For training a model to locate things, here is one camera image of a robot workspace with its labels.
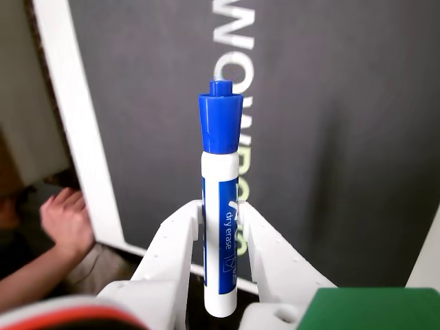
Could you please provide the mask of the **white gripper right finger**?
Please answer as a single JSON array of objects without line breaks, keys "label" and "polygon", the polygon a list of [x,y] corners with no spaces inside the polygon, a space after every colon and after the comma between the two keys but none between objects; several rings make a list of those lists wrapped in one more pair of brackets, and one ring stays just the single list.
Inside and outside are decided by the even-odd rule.
[{"label": "white gripper right finger", "polygon": [[261,302],[309,303],[318,289],[335,287],[250,203],[239,204],[239,221]]}]

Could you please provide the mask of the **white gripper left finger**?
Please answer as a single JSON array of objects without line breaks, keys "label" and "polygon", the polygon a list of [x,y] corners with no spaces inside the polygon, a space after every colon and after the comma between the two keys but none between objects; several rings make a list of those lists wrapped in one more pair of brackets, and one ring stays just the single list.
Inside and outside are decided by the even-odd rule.
[{"label": "white gripper left finger", "polygon": [[200,221],[200,200],[188,202],[165,219],[131,279],[188,281],[193,243],[199,238]]}]

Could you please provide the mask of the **person's hand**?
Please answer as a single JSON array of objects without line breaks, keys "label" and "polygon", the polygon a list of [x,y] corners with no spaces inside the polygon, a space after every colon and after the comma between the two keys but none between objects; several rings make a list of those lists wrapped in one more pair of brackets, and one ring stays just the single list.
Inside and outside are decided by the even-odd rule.
[{"label": "person's hand", "polygon": [[61,254],[82,260],[95,243],[85,198],[79,190],[62,189],[40,207],[41,224]]}]

